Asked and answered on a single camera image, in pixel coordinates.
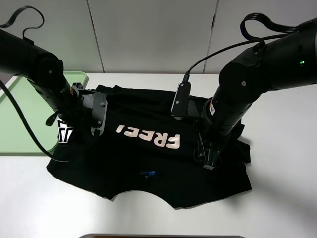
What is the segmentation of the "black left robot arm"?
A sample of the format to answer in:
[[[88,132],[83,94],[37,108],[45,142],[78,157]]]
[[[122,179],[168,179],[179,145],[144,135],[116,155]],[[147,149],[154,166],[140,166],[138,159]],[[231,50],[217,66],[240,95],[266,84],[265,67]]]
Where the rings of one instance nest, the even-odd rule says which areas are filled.
[[[95,142],[99,132],[92,133],[93,91],[85,90],[81,83],[69,84],[64,77],[62,60],[34,45],[29,39],[18,38],[4,30],[0,32],[0,70],[25,77],[37,93],[52,108],[54,114],[46,120],[52,126],[56,118],[76,128]]]

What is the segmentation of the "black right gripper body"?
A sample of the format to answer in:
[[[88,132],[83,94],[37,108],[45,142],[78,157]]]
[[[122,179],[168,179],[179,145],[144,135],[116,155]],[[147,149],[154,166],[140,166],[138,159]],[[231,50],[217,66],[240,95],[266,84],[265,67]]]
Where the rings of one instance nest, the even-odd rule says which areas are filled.
[[[194,126],[198,129],[198,134],[201,135],[205,152],[208,148],[218,148],[220,149],[220,165],[222,164],[221,153],[228,142],[228,136],[221,137],[219,132],[213,127],[213,122],[211,119],[209,105],[212,99],[208,99],[201,107],[201,112],[199,113],[199,118],[195,120]],[[194,160],[196,163],[204,165],[204,160]]]

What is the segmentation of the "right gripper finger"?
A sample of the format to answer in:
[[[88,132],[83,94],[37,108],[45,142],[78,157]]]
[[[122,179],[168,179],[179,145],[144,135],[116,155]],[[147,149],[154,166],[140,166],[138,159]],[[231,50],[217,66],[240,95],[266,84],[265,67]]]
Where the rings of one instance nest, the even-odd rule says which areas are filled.
[[[200,134],[198,134],[198,147],[194,150],[194,160],[205,160],[205,149],[203,140]]]
[[[204,169],[213,170],[220,165],[220,149],[208,148],[205,152]]]

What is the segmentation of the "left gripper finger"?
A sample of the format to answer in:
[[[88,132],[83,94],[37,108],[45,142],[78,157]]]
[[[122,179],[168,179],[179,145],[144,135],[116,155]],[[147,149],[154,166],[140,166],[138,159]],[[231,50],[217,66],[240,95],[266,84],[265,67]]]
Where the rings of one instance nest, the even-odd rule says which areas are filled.
[[[68,143],[74,128],[69,126],[66,122],[62,120],[57,121],[57,126],[58,126],[58,142]]]

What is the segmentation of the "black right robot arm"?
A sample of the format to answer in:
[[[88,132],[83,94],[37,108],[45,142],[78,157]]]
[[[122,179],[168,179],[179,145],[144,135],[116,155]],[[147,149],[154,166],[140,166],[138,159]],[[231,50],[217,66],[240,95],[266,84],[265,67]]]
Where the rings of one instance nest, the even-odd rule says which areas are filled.
[[[261,94],[268,91],[314,85],[317,82],[317,21],[297,26],[272,22],[262,13],[251,13],[245,21],[262,23],[275,36],[256,37],[244,22],[240,31],[253,46],[230,61],[220,72],[219,87],[201,113],[198,161],[208,169],[222,163],[222,151],[232,130]]]

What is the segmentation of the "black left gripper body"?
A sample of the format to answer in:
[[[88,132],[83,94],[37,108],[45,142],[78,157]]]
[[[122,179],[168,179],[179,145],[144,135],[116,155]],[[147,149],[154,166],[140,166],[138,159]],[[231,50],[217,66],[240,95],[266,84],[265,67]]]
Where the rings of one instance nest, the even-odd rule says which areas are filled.
[[[46,102],[53,114],[47,118],[46,126],[62,120],[74,128],[71,136],[76,132],[91,136],[93,94],[91,90],[83,89],[80,83],[48,83]]]

